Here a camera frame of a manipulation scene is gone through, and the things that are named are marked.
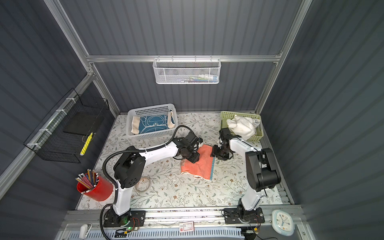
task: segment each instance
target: floral tablecloth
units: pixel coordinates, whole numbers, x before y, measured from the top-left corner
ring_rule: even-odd
[[[119,115],[108,136],[104,149],[97,161],[95,169],[102,174],[104,160],[113,152],[126,149],[128,146],[151,147],[166,142],[170,136],[151,139],[131,140],[126,137],[127,115]],[[210,146],[217,144],[220,130],[219,113],[188,113],[177,115],[179,124],[190,127],[197,136],[203,138]],[[185,136],[187,129],[180,128],[176,136]],[[108,173],[113,176],[113,166],[119,156],[112,158],[107,164]],[[245,171],[245,160],[238,154],[227,161],[215,160],[212,181],[195,179],[189,174],[180,174],[180,160],[163,159],[144,168],[143,176],[151,179],[151,187],[144,193],[135,190],[131,196],[131,208],[160,207],[209,207],[237,205],[239,198],[248,187]],[[267,189],[268,197],[262,199],[262,205],[281,204],[276,187]],[[81,196],[77,209],[101,209],[107,203],[113,203],[114,192],[103,201],[97,202],[85,195]]]

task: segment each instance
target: clock face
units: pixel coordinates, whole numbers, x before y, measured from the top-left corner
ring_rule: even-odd
[[[283,231],[292,231],[292,219],[286,213],[278,212],[276,215],[276,225]]]

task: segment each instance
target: dark gray wall panel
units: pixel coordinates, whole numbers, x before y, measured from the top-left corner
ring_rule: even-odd
[[[84,95],[100,97],[93,83]],[[77,174],[93,168],[113,122],[109,112],[80,164],[32,159],[0,200],[1,239],[54,239],[66,212],[74,210],[79,200]],[[20,231],[20,226],[30,229]]]
[[[262,112],[317,239],[351,230],[382,238],[382,9],[383,1],[314,1]],[[359,223],[346,221],[357,213]]]
[[[273,55],[280,52],[299,4],[62,1],[91,55]]]
[[[0,1],[0,173],[86,72],[43,1]]]
[[[222,63],[219,84],[157,84],[152,63],[96,63],[121,112],[173,103],[178,111],[252,110],[273,63]]]

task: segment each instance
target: wall-mounted white wire basket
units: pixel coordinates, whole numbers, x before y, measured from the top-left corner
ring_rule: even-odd
[[[218,84],[221,62],[159,61],[154,59],[153,71],[158,84]]]

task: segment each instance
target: orange towel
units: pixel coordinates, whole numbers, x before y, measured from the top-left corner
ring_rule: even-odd
[[[192,174],[195,178],[212,180],[214,170],[214,158],[211,157],[212,147],[204,144],[197,152],[200,153],[200,157],[196,163],[191,163],[186,159],[181,160],[181,173]]]

